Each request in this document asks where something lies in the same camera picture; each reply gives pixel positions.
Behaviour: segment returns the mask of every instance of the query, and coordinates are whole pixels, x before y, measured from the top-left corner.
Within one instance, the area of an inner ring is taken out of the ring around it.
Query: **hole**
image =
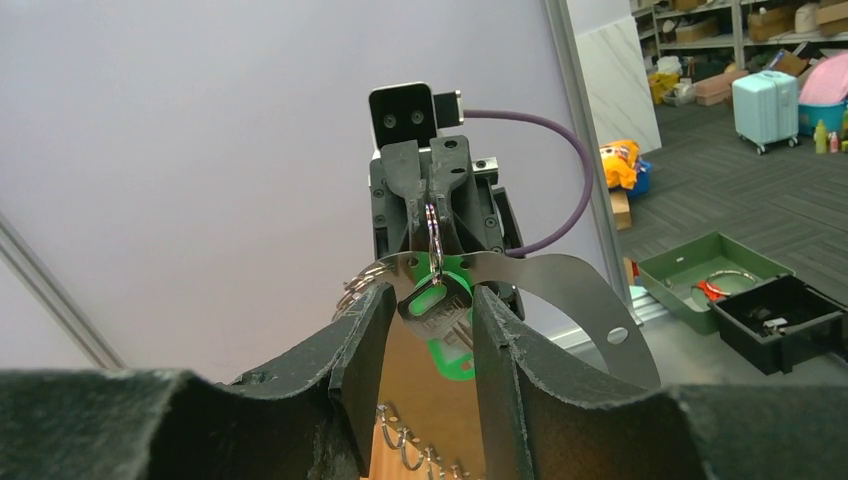
[[[607,341],[612,345],[621,345],[627,340],[627,329],[624,327],[615,327],[607,334]]]
[[[448,287],[445,285],[433,285],[409,302],[409,313],[416,317],[421,316],[445,298],[447,294]]]

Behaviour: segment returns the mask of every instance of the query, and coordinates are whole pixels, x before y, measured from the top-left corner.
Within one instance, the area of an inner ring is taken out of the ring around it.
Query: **yellow toy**
[[[632,190],[636,185],[636,162],[639,160],[639,144],[633,140],[619,140],[601,147],[601,162],[607,188],[621,187]]]

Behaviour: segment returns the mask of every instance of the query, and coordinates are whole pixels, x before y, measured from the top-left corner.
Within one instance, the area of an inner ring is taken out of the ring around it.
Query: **suitcase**
[[[798,79],[766,70],[733,82],[733,116],[739,138],[766,153],[771,143],[798,145]]]

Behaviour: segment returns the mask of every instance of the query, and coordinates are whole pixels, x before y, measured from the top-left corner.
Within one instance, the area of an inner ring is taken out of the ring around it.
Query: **shelf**
[[[742,0],[742,5],[753,5],[755,3],[763,3],[768,0]],[[677,10],[671,10],[668,12],[658,12],[654,14],[654,18],[660,20],[662,18],[673,18],[673,17],[682,17],[683,15],[693,15],[696,13],[709,12],[712,10],[720,10],[722,8],[730,8],[732,0],[715,0],[712,3],[707,3],[706,5],[701,5],[698,8],[694,8],[692,10],[687,10],[685,12],[679,12]]]
[[[649,5],[645,8],[642,8],[641,10],[636,10],[635,12],[630,12],[630,13],[633,15],[633,18],[641,18],[641,17],[644,17],[645,15],[650,15],[651,12],[653,11],[653,8],[654,8],[653,5]]]
[[[656,34],[657,34],[656,28],[649,28],[649,29],[645,30],[644,32],[639,32],[639,40],[644,40],[646,38],[654,38],[654,36]]]
[[[661,43],[660,50],[697,50],[701,48],[732,48],[733,34],[725,33],[715,37],[702,38],[696,42],[689,43]]]
[[[764,42],[754,42],[750,38],[745,38],[745,46],[755,45],[791,45],[794,43],[825,43],[825,42],[848,42],[848,32],[838,33],[830,37],[822,36],[818,31],[809,33],[782,33],[775,35]]]

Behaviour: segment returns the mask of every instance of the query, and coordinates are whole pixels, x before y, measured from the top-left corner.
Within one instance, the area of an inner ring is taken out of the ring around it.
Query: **metal ring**
[[[411,436],[411,433],[408,428],[404,428],[400,431],[400,459],[403,462],[403,466],[406,467],[407,470],[416,471],[421,468],[421,465],[424,463],[424,454],[418,452],[418,463],[415,465],[409,464],[409,457],[406,456],[406,439]]]
[[[718,271],[710,274],[710,276],[708,276],[704,280],[704,284],[705,284],[707,290],[715,293],[716,295],[721,295],[722,297],[727,297],[727,296],[731,295],[730,292],[725,292],[724,290],[721,290],[721,289],[719,289],[718,287],[716,287],[715,285],[712,284],[713,279],[724,276],[724,275],[739,275],[741,277],[747,278],[748,280],[751,281],[751,283],[754,283],[754,284],[757,283],[757,279],[754,278],[754,276],[751,275],[748,272],[742,272],[742,271],[739,271],[739,270],[718,270]]]
[[[395,442],[392,441],[392,437],[389,435],[389,426],[386,423],[386,410],[388,410],[388,407],[385,405],[377,405],[377,410],[380,412],[380,428],[383,430],[383,440],[386,441],[386,446],[388,446],[391,450],[399,449],[404,443],[403,434],[402,432],[398,433],[398,443],[395,445]]]
[[[457,464],[451,465],[451,472],[453,472],[453,478],[465,478],[471,475],[471,473],[463,471],[462,466]]]
[[[427,454],[427,480],[436,480],[433,476],[433,460],[436,461],[436,464],[439,466],[439,479],[445,478],[445,469],[442,468],[442,457],[433,454],[436,449],[432,446],[429,446],[424,449],[424,452]]]
[[[427,219],[427,230],[430,233],[430,273],[433,275],[433,285],[439,285],[442,283],[445,257],[442,252],[442,237],[439,231],[439,217],[436,215],[435,205],[432,203],[425,205],[424,215]]]
[[[336,313],[333,315],[333,321],[338,320],[348,307],[362,297],[362,293],[371,286],[374,280],[383,273],[386,273],[389,268],[389,265],[377,263],[376,265],[369,266],[360,272],[359,275],[351,278],[350,281],[345,282],[343,284],[345,288],[344,294],[336,302]]]

